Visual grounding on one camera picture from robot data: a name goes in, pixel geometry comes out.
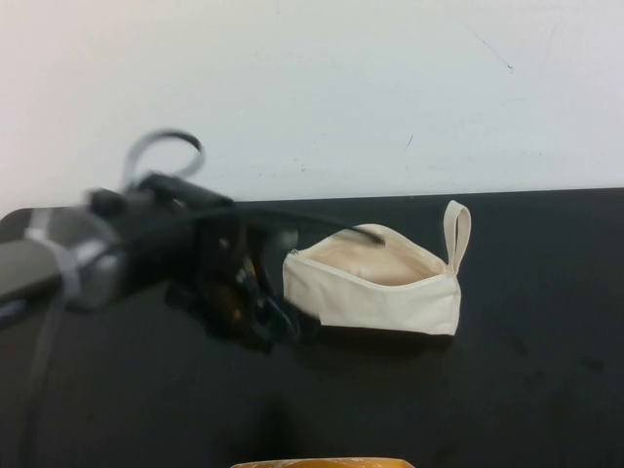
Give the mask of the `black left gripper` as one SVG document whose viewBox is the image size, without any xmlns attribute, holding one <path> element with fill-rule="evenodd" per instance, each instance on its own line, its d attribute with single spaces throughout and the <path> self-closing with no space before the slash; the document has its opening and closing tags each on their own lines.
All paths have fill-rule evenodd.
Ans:
<svg viewBox="0 0 624 468">
<path fill-rule="evenodd" d="M 113 249 L 125 261 L 120 294 L 167 281 L 172 307 L 206 322 L 248 322 L 258 349 L 300 339 L 298 312 L 275 292 L 263 264 L 269 244 L 292 234 L 278 226 L 277 215 L 227 200 L 192 210 L 153 208 L 159 219 Z"/>
</svg>

